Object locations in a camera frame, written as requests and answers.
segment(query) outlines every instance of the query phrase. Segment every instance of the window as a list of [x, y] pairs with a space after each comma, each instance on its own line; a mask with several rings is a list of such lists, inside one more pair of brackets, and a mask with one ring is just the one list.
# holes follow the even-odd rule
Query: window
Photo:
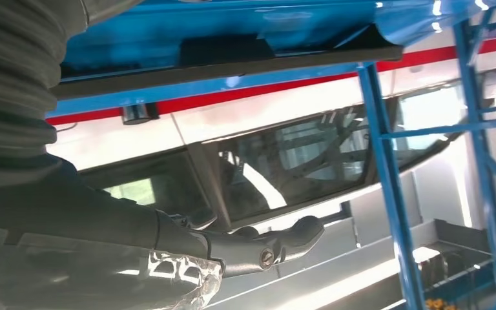
[[348, 107], [208, 145], [217, 149], [229, 217], [241, 220], [361, 184], [366, 115], [362, 105]]
[[[398, 102], [394, 131], [417, 130], [455, 125], [466, 115], [460, 83], [445, 84], [401, 96]], [[405, 165], [428, 152], [439, 141], [448, 141], [443, 134], [430, 134], [393, 140], [399, 165]]]
[[115, 185], [104, 189], [104, 191], [110, 193], [115, 198], [134, 200], [139, 205], [151, 205], [155, 203], [151, 179]]
[[153, 154], [81, 171], [86, 183], [115, 198], [127, 198], [167, 214], [206, 222], [213, 216], [186, 152]]

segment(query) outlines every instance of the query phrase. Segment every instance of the clear plastic wrap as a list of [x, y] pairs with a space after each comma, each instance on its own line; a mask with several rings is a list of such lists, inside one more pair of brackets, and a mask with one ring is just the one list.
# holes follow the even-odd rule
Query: clear plastic wrap
[[0, 230], [0, 309], [195, 310], [216, 294], [218, 262]]
[[[158, 258], [157, 264], [160, 262], [172, 262], [177, 266], [174, 271], [174, 280], [193, 281], [197, 285], [197, 288], [183, 295], [181, 299], [173, 304], [160, 307], [158, 310], [202, 309], [220, 289], [220, 284], [222, 282], [222, 267], [218, 262], [159, 251], [153, 251], [152, 255]], [[196, 268], [199, 277], [188, 275], [187, 273], [190, 268]]]

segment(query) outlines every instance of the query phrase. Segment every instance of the screw head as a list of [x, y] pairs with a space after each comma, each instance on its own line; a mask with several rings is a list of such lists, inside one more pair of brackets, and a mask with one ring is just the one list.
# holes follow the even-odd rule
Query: screw head
[[273, 250], [266, 248], [260, 255], [260, 265], [263, 269], [269, 269], [273, 265], [274, 254]]

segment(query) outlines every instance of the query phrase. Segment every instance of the red stripe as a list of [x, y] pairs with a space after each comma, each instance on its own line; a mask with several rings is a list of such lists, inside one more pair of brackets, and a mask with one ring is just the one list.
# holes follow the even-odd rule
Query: red stripe
[[48, 118], [46, 121], [51, 125], [69, 124], [78, 121], [93, 121], [95, 119], [113, 118], [121, 116], [122, 110], [120, 108], [110, 108], [108, 110], [99, 110], [93, 112], [85, 112], [79, 114], [71, 114], [65, 116], [58, 116], [55, 118]]
[[[482, 45], [481, 54], [496, 52], [496, 39], [487, 40]], [[394, 70], [399, 68], [414, 67], [425, 65], [428, 63], [436, 63], [438, 61], [445, 61], [456, 59], [457, 53], [455, 46], [447, 46], [434, 48], [432, 50], [422, 50], [418, 52], [407, 53], [402, 56], [400, 61], [382, 61], [377, 64], [379, 71]], [[217, 92], [212, 94], [204, 94], [199, 96], [192, 96], [186, 98], [178, 98], [172, 100], [160, 101], [158, 103], [159, 112], [161, 114], [168, 114], [187, 109], [204, 107], [236, 99], [242, 99], [257, 95], [269, 94], [272, 92], [279, 92], [297, 87], [309, 86], [319, 83], [336, 81], [338, 79], [347, 79], [356, 76], [356, 73], [339, 74], [335, 76], [317, 77], [314, 79], [304, 79], [300, 81], [291, 81], [284, 83], [277, 83], [272, 85], [257, 86], [251, 88], [243, 88], [236, 90], [228, 90], [226, 92]], [[80, 114], [73, 114], [67, 116], [59, 116], [56, 118], [49, 118], [47, 121], [52, 125], [74, 123], [77, 121], [88, 121], [93, 119], [111, 118], [120, 116], [120, 108], [112, 108], [108, 110], [100, 110], [94, 112], [86, 112]]]

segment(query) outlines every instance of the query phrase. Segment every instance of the blue panel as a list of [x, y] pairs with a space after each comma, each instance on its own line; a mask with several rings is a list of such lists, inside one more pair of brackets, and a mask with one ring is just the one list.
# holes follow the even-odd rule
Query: blue panel
[[[277, 55], [296, 54], [296, 50], [318, 52], [323, 42], [337, 36], [343, 37], [336, 44], [341, 45], [357, 30], [376, 23], [388, 40], [408, 45], [434, 33], [434, 23], [445, 29], [480, 12], [476, 2], [442, 0], [437, 8], [432, 0], [214, 0], [200, 3], [148, 0], [73, 37], [65, 59], [70, 71], [64, 71], [64, 81], [175, 67], [180, 43], [192, 37], [257, 34]], [[485, 2], [489, 6], [496, 5], [496, 0]], [[352, 70], [353, 66], [349, 65], [306, 68], [65, 100], [48, 116], [331, 76]]]

